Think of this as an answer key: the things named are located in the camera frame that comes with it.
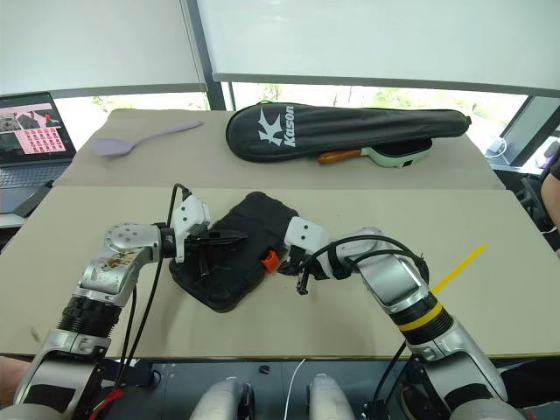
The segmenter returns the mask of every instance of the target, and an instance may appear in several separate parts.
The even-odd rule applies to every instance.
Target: black fabric case
[[[200,275],[198,258],[182,263],[171,260],[173,280],[186,292],[217,312],[228,312],[253,290],[265,275],[261,264],[269,250],[279,258],[285,254],[284,237],[292,217],[298,212],[263,192],[252,192],[221,220],[215,229],[233,229],[248,235],[234,245],[211,248],[210,274]]]
[[[274,162],[326,151],[411,144],[464,134],[471,119],[451,109],[313,107],[258,103],[236,112],[226,140],[239,158]]]

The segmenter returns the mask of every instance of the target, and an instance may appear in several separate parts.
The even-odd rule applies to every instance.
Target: orange buckle
[[[261,260],[261,264],[266,269],[267,273],[273,273],[274,270],[278,268],[280,265],[280,258],[278,258],[278,254],[274,249],[269,250],[269,254]]]

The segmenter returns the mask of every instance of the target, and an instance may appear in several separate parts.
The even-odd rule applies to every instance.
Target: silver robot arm
[[[373,227],[350,234],[382,235]],[[290,248],[288,266],[292,274],[298,273],[298,265],[309,255],[330,243],[328,233],[319,225],[295,217],[288,227],[285,244]],[[504,406],[508,416],[505,419],[521,418],[513,416],[516,410],[504,402],[508,395],[499,372],[484,355],[460,322],[449,314],[430,292],[417,268],[407,258],[392,255],[384,250],[392,246],[380,240],[366,239],[348,241],[332,247],[329,252],[317,256],[316,265],[311,270],[317,279],[327,277],[344,278],[353,270],[358,270],[364,284],[381,308],[389,315],[404,336],[410,351],[423,362],[431,386],[444,406],[456,416],[451,418],[485,418],[485,407]],[[381,251],[375,256],[368,253]],[[307,272],[300,278],[297,289],[305,294]]]
[[[185,240],[207,229],[206,204],[189,195],[173,212],[171,226],[123,223],[110,227],[103,247],[84,270],[56,329],[51,330],[22,380],[4,418],[44,416],[45,407],[62,419],[85,418],[103,379],[100,364],[121,309],[140,269],[163,258],[184,260]]]

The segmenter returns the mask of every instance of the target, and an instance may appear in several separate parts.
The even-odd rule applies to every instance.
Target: yellow stripe
[[[434,306],[433,308],[431,308],[428,312],[426,312],[422,317],[409,322],[408,324],[404,324],[404,325],[399,325],[399,330],[401,331],[410,331],[410,330],[416,330],[417,328],[424,326],[426,324],[428,324],[430,321],[432,321],[437,315],[439,315],[439,313],[444,309],[444,307],[437,302],[436,306]]]
[[[486,248],[487,244],[483,243],[478,248],[476,248],[467,258],[465,258],[461,264],[459,264],[451,273],[449,273],[445,278],[439,282],[439,284],[434,287],[431,292],[435,295],[439,293],[447,284],[449,284],[461,271],[463,271],[474,259],[482,254]]]

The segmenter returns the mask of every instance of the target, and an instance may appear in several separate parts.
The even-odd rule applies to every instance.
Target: laptop screen
[[[0,96],[0,165],[69,159],[75,153],[50,94]]]

